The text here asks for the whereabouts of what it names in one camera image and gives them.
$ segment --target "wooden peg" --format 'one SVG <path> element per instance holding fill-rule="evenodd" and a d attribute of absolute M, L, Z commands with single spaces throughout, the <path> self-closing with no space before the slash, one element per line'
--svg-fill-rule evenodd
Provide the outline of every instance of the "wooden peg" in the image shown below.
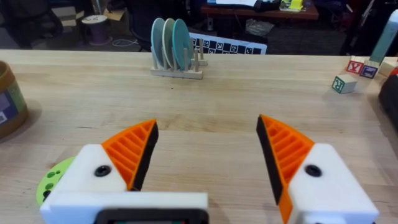
<path fill-rule="evenodd" d="M 169 65 L 167 64 L 166 50 L 164 49 L 164 47 L 162 47 L 162 56 L 163 56 L 163 68 L 164 70 L 167 70 L 169 68 Z"/>
<path fill-rule="evenodd" d="M 177 62 L 175 61 L 175 55 L 174 55 L 174 48 L 172 48 L 172 53 L 173 53 L 173 66 L 174 70 L 177 71 Z"/>
<path fill-rule="evenodd" d="M 188 71 L 188 49 L 184 48 L 185 71 Z"/>
<path fill-rule="evenodd" d="M 191 40 L 191 43 L 190 43 L 190 49 L 192 49 L 192 57 L 193 57 L 193 49 L 194 49 L 194 46 L 193 46 L 193 38 L 192 37 L 190 37 L 190 40 Z"/>
<path fill-rule="evenodd" d="M 155 50 L 153 47 L 150 47 L 151 51 L 152 51 L 152 59 L 154 60 L 154 68 L 157 70 L 157 63 L 156 63 L 156 58 L 155 58 Z"/>
<path fill-rule="evenodd" d="M 199 49 L 195 49 L 195 72 L 199 72 L 199 60 L 198 60 L 198 51 Z"/>
<path fill-rule="evenodd" d="M 199 39 L 200 60 L 203 60 L 203 39 Z"/>

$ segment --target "wooden tabletop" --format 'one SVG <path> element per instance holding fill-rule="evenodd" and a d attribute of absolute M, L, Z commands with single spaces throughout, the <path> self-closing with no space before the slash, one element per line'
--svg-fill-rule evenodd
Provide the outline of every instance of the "wooden tabletop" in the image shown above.
<path fill-rule="evenodd" d="M 331 83 L 348 57 L 206 57 L 204 79 L 187 80 L 150 75 L 148 53 L 0 50 L 30 110 L 0 140 L 1 223 L 43 223 L 35 191 L 54 164 L 152 118 L 160 136 L 143 190 L 208 192 L 211 223 L 282 223 L 259 113 L 332 144 L 379 209 L 376 223 L 398 223 L 398 137 L 377 101 L 385 77 L 340 95 Z"/>
<path fill-rule="evenodd" d="M 306 20 L 317 20 L 319 13 L 316 7 L 311 3 L 310 6 L 305 6 L 305 11 L 300 12 L 287 12 L 280 10 L 266 11 L 266 12 L 254 12 L 252 9 L 232 9 L 229 7 L 218 7 L 208 4 L 202 5 L 200 12 L 202 14 L 208 14 L 209 16 L 250 16 L 250 17 L 266 17 L 266 18 L 288 18 L 288 19 L 306 19 Z"/>

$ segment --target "teal plate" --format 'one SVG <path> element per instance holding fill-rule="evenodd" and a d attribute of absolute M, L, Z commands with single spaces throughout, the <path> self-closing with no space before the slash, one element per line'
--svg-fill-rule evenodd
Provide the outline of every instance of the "teal plate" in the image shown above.
<path fill-rule="evenodd" d="M 173 26 L 173 51 L 181 69 L 185 68 L 184 48 L 188 49 L 188 67 L 191 65 L 193 49 L 187 25 L 182 19 L 177 19 Z"/>
<path fill-rule="evenodd" d="M 152 31 L 150 33 L 150 42 L 152 44 L 152 50 L 157 61 L 157 64 L 164 67 L 163 55 L 162 55 L 162 37 L 163 37 L 163 26 L 164 20 L 162 18 L 155 19 L 152 24 Z"/>

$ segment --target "orange gripper pad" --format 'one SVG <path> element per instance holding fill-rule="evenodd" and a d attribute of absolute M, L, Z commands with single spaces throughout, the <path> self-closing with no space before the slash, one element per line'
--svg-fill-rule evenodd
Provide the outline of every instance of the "orange gripper pad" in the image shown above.
<path fill-rule="evenodd" d="M 290 126 L 262 114 L 257 122 L 257 134 L 275 202 L 283 222 L 287 223 L 292 211 L 289 182 L 315 143 Z"/>
<path fill-rule="evenodd" d="M 156 120 L 137 124 L 102 143 L 126 182 L 127 190 L 140 190 L 159 137 Z"/>

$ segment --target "white block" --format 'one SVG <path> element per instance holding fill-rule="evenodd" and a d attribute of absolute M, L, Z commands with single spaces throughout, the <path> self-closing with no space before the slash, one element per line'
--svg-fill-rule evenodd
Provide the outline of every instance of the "white block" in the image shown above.
<path fill-rule="evenodd" d="M 331 85 L 338 93 L 351 93 L 355 89 L 357 81 L 351 75 L 337 75 Z"/>

